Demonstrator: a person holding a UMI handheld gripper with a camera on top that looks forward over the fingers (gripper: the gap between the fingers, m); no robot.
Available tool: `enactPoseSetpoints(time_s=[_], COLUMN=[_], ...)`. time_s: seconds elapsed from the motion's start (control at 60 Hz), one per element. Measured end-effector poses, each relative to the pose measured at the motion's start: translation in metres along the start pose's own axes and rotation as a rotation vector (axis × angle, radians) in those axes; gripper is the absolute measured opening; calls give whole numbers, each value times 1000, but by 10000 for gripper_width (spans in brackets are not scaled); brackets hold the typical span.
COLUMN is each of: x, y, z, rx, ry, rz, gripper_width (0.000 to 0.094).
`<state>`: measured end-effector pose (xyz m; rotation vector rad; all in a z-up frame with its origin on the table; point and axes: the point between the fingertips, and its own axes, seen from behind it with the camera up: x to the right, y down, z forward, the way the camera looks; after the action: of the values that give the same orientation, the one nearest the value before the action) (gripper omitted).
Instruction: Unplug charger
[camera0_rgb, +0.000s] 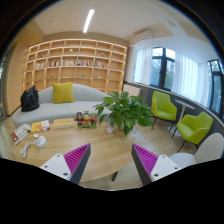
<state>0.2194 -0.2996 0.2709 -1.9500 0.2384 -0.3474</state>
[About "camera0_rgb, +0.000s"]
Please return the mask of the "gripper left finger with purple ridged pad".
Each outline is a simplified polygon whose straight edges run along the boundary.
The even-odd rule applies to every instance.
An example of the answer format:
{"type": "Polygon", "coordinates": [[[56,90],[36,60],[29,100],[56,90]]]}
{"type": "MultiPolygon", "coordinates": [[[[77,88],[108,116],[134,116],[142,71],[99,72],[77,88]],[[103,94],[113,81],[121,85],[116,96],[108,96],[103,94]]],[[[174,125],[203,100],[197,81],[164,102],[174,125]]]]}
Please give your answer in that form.
{"type": "Polygon", "coordinates": [[[69,153],[55,154],[41,169],[72,183],[78,184],[91,154],[90,144],[80,146],[69,153]]]}

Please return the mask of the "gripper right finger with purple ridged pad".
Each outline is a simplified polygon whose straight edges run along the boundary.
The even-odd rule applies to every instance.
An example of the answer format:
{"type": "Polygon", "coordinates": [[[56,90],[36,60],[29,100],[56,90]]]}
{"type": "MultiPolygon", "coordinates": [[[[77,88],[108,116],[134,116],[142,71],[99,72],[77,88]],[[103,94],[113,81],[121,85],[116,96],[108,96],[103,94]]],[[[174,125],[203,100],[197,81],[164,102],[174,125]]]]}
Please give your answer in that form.
{"type": "Polygon", "coordinates": [[[180,167],[168,156],[157,156],[136,144],[132,145],[131,154],[143,185],[148,185],[180,170],[180,167]]]}

